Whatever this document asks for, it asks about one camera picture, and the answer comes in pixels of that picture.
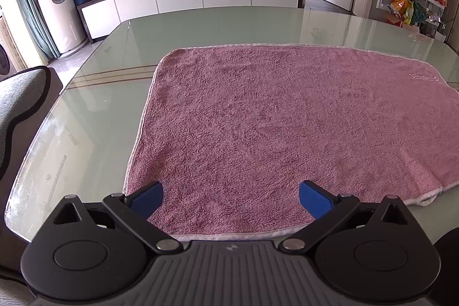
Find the pink terry towel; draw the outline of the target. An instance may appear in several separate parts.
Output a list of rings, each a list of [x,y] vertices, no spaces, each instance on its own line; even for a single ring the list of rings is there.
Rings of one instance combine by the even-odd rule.
[[[180,240],[287,235],[311,180],[364,202],[429,203],[458,184],[458,93],[423,61],[334,46],[177,49],[158,64],[125,192]]]

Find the grey upholstered chair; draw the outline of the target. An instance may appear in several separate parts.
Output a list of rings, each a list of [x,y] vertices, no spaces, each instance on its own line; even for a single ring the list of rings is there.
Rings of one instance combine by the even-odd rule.
[[[1,182],[14,180],[62,89],[56,70],[45,66],[1,82]]]

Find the yellow orange bags pile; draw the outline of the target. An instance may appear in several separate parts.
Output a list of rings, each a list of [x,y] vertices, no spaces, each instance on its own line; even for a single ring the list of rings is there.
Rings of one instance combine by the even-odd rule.
[[[428,19],[425,7],[415,0],[392,0],[387,7],[384,21],[393,26],[418,27]]]

